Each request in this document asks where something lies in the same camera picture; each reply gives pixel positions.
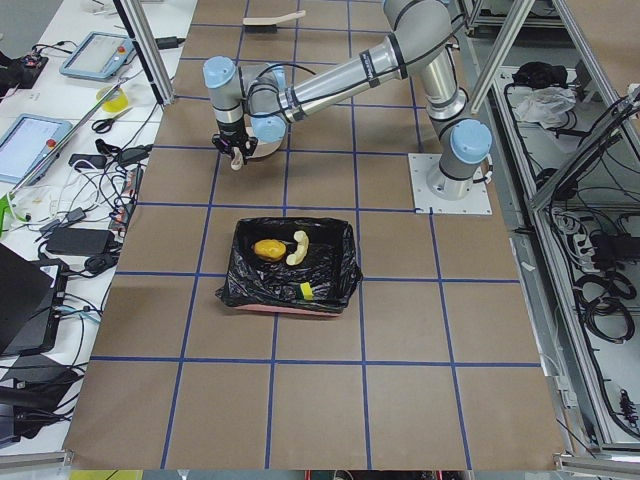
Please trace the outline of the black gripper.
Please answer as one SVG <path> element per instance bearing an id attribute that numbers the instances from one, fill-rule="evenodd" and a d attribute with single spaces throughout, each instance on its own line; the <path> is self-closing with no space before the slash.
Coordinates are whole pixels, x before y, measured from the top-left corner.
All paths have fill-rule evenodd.
<path id="1" fill-rule="evenodd" d="M 213 134 L 211 141 L 220 153 L 231 159 L 231 149 L 234 146 L 244 145 L 249 139 L 257 140 L 256 137 L 248 134 L 244 122 L 218 122 L 218 132 Z"/>

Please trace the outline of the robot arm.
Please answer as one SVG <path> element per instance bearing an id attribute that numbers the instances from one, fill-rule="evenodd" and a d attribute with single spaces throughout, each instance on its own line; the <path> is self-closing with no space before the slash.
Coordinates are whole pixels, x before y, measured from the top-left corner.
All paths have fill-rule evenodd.
<path id="1" fill-rule="evenodd" d="M 427 186 L 450 201 L 469 194 L 492 134 L 470 117 L 468 96 L 456 80 L 446 47 L 453 20 L 439 1 L 385 1 L 382 9 L 391 31 L 379 44 L 298 84 L 286 84 L 279 64 L 240 67 L 226 56 L 204 62 L 218 126 L 212 143 L 230 158 L 232 169 L 256 157 L 259 144 L 281 143 L 289 125 L 390 80 L 415 77 L 442 148 Z"/>

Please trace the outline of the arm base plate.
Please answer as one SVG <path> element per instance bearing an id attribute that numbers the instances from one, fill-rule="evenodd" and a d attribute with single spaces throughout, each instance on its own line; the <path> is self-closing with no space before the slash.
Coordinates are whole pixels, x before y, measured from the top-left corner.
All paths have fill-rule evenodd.
<path id="1" fill-rule="evenodd" d="M 440 170 L 440 154 L 409 153 L 414 212 L 434 215 L 492 214 L 487 182 L 481 168 L 467 180 L 452 180 Z"/>

